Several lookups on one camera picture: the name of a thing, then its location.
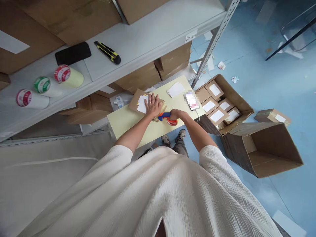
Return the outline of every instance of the yellow utility knife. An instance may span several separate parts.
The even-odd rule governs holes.
[[[95,41],[94,44],[97,46],[97,48],[105,55],[107,56],[113,63],[119,65],[121,63],[120,56],[111,48],[108,46]]]

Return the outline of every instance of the left hand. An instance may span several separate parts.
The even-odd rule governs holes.
[[[147,100],[145,100],[145,106],[146,106],[146,115],[154,118],[155,116],[159,115],[161,111],[161,106],[162,103],[159,102],[159,96],[157,95],[156,97],[154,96],[154,93],[152,93],[149,96],[148,103]]]

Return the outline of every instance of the gray pants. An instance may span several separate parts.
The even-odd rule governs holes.
[[[184,141],[182,139],[178,139],[178,141],[176,142],[175,146],[172,148],[172,150],[174,150],[176,153],[180,154],[180,155],[184,155],[189,157],[187,149],[185,148],[184,145]]]

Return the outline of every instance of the black smartphone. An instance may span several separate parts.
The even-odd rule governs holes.
[[[55,53],[55,58],[58,65],[71,65],[90,56],[91,51],[87,42],[76,44]]]

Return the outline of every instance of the blue floor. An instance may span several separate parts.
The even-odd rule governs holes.
[[[265,61],[268,54],[285,41],[280,28],[312,4],[300,1],[298,6],[293,8],[292,4],[291,8],[289,2],[279,1],[268,24],[261,25],[255,20],[263,3],[259,0],[239,4],[213,52],[215,69],[202,74],[195,89],[221,73],[255,114],[259,110],[275,108],[292,119],[288,130],[304,161],[302,167],[258,179],[227,161],[271,216],[280,210],[306,230],[307,236],[316,236],[316,44],[307,47],[304,59],[283,53]],[[203,35],[194,39],[190,60],[198,59],[208,43]],[[272,48],[272,52],[267,53],[268,48]],[[226,64],[224,71],[217,68],[220,61]],[[236,84],[230,80],[233,76],[239,77]],[[256,122],[255,114],[247,122]],[[185,126],[168,134],[172,145],[182,128]],[[224,152],[219,137],[211,137]],[[190,159],[198,162],[198,152],[188,133],[185,143]]]

